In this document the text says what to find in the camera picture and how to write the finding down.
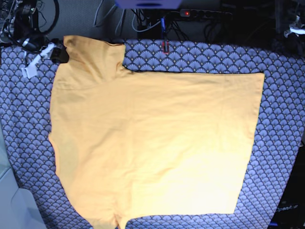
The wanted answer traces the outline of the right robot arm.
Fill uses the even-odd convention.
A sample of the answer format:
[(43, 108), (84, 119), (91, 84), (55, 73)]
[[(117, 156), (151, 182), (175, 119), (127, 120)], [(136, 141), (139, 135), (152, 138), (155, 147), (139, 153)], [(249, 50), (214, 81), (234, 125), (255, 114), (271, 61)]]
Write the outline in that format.
[(48, 59), (53, 63), (67, 63), (69, 55), (66, 47), (58, 39), (47, 36), (55, 28), (59, 19), (59, 3), (54, 1), (55, 16), (51, 26), (41, 31), (37, 0), (2, 0), (0, 2), (0, 45), (15, 45), (24, 51), (25, 67), (23, 77), (32, 78), (38, 74), (39, 61)]

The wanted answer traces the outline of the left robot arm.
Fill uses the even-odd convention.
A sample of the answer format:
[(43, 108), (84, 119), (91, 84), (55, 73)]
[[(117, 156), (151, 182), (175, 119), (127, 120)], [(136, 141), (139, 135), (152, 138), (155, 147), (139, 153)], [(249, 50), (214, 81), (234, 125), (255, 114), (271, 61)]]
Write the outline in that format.
[(295, 34), (297, 37), (305, 34), (305, 25), (301, 22), (299, 15), (296, 15), (295, 21), (291, 23), (289, 29), (284, 32), (284, 37), (288, 38), (290, 34)]

